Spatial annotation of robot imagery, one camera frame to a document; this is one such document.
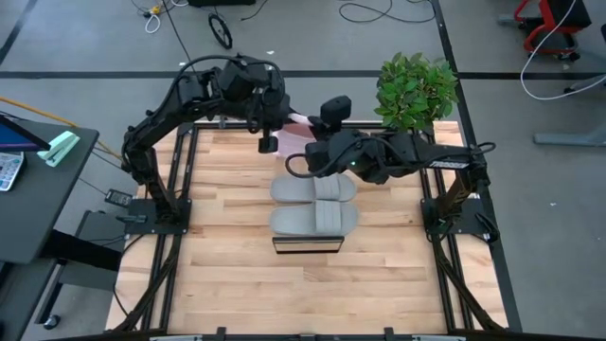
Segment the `green plant in black pot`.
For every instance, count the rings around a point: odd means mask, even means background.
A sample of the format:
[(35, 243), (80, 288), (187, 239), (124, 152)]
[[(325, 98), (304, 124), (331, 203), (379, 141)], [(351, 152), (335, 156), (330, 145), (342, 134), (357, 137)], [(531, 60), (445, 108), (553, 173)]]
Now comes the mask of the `green plant in black pot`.
[(459, 103), (457, 86), (458, 77), (445, 59), (399, 52), (383, 63), (374, 112), (388, 129), (424, 130), (452, 113)]

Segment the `grey rubber slide sandal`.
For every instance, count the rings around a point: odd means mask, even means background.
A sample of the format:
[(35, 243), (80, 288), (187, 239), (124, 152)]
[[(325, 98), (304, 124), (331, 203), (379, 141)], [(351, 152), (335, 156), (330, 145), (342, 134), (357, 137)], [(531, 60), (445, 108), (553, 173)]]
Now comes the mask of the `grey rubber slide sandal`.
[(270, 196), (280, 203), (310, 203), (316, 200), (348, 202), (356, 193), (355, 183), (344, 174), (321, 178), (280, 175), (270, 186)]
[(358, 224), (358, 208), (349, 202), (315, 201), (279, 206), (270, 215), (271, 229), (280, 235), (346, 236)]

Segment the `white calculator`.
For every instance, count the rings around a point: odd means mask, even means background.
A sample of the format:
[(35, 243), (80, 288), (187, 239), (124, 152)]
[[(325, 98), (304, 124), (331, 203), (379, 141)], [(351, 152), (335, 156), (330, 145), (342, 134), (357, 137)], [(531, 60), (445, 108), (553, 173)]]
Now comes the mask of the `white calculator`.
[(0, 153), (0, 191), (9, 191), (25, 163), (23, 153)]

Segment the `pink rubber slide sandal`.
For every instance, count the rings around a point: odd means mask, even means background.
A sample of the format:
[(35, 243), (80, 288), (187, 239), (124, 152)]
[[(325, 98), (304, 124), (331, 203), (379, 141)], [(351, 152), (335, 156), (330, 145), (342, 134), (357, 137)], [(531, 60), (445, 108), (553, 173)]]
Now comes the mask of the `pink rubber slide sandal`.
[(282, 130), (273, 132), (278, 140), (276, 155), (286, 157), (293, 153), (303, 153), (305, 145), (312, 140), (312, 133), (306, 126), (286, 125)]
[(290, 113), (288, 119), (290, 121), (283, 126), (284, 132), (305, 138), (313, 138), (311, 131), (312, 123), (307, 116), (298, 113)]

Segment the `red and black cart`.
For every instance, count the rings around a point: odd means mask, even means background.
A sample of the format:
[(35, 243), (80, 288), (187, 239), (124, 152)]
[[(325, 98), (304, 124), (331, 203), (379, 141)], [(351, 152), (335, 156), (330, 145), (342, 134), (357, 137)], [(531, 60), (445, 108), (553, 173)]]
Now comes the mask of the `red and black cart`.
[[(531, 0), (522, 0), (513, 12), (513, 22), (526, 33), (524, 49), (531, 54), (555, 55), (559, 60), (575, 62), (580, 58), (575, 34), (588, 28), (592, 21), (583, 0), (539, 0), (539, 15), (523, 16), (522, 11)], [(552, 35), (563, 39), (563, 45), (539, 47), (541, 41)]]

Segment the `wooden shelf with black frame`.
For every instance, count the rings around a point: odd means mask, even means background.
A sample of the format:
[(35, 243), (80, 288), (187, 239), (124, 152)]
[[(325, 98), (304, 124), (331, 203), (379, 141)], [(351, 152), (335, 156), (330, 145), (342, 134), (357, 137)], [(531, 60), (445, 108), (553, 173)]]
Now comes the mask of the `wooden shelf with black frame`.
[[(280, 202), (278, 203), (280, 204), (280, 206), (297, 206), (310, 204)], [(336, 253), (341, 249), (344, 241), (345, 236), (312, 237), (280, 235), (276, 233), (275, 236), (272, 238), (272, 244), (278, 254)]]

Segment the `laptop with blue screen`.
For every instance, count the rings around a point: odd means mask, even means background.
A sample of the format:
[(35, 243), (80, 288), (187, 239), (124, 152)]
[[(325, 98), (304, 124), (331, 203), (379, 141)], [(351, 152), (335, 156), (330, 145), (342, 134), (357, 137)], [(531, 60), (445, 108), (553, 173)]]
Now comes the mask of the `laptop with blue screen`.
[(50, 145), (8, 118), (0, 117), (0, 152), (49, 151)]

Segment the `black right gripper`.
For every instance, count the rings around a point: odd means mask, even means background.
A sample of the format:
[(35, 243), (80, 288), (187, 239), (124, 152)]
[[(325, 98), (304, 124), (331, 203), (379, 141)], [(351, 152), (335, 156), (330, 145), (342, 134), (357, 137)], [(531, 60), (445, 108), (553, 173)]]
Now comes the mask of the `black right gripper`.
[(308, 127), (315, 142), (305, 146), (305, 161), (309, 173), (317, 177), (341, 173), (355, 158), (354, 133), (342, 131), (329, 138), (329, 127), (321, 117)]

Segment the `black equipment box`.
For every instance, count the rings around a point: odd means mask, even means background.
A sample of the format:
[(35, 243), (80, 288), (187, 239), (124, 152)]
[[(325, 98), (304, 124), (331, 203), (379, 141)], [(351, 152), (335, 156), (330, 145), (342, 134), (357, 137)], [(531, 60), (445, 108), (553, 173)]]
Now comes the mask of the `black equipment box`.
[(257, 3), (257, 0), (187, 0), (193, 7), (205, 6), (251, 6)]

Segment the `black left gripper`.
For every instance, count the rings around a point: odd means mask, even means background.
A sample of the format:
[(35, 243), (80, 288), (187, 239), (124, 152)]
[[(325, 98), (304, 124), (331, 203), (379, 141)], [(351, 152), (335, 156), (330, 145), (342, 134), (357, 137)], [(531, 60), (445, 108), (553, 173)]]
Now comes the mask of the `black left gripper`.
[(248, 106), (248, 132), (256, 134), (262, 131), (258, 140), (260, 153), (274, 153), (278, 148), (278, 140), (272, 132), (279, 131), (296, 122), (288, 115), (296, 110), (290, 105), (290, 96), (279, 90), (266, 89), (264, 92), (254, 92)]

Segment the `grey desk foot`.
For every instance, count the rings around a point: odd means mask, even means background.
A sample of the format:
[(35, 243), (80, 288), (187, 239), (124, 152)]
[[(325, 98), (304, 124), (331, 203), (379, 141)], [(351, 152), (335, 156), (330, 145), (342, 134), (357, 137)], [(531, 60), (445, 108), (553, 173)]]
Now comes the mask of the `grey desk foot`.
[[(563, 90), (561, 97), (576, 95), (596, 86), (606, 87), (606, 74), (573, 83)], [(533, 142), (537, 145), (606, 148), (606, 121), (584, 134), (534, 134)]]

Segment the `black power adapter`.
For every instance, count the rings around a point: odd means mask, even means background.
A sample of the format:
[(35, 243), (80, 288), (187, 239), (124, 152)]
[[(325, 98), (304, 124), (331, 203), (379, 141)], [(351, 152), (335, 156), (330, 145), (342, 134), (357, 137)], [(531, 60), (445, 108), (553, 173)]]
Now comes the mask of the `black power adapter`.
[(132, 194), (125, 193), (116, 189), (110, 189), (104, 198), (104, 202), (115, 206), (128, 208), (133, 200)]

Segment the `mint green stapler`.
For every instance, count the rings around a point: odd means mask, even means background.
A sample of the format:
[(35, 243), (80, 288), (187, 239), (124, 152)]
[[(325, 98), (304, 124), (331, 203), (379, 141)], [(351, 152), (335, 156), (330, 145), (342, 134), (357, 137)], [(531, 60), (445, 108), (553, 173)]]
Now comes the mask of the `mint green stapler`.
[(45, 161), (47, 166), (56, 167), (79, 142), (79, 136), (64, 131), (49, 142), (50, 149), (48, 151), (37, 152), (37, 155)]

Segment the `black side desk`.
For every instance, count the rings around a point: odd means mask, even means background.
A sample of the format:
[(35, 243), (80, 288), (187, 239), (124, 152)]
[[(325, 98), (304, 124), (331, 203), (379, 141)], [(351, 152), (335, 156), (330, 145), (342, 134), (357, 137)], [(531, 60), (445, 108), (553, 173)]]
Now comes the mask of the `black side desk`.
[(99, 132), (27, 120), (17, 124), (48, 144), (64, 131), (80, 142), (56, 167), (37, 152), (22, 152), (27, 165), (9, 191), (0, 191), (0, 341), (21, 339), (60, 260), (115, 271), (121, 259), (114, 249), (55, 228)]

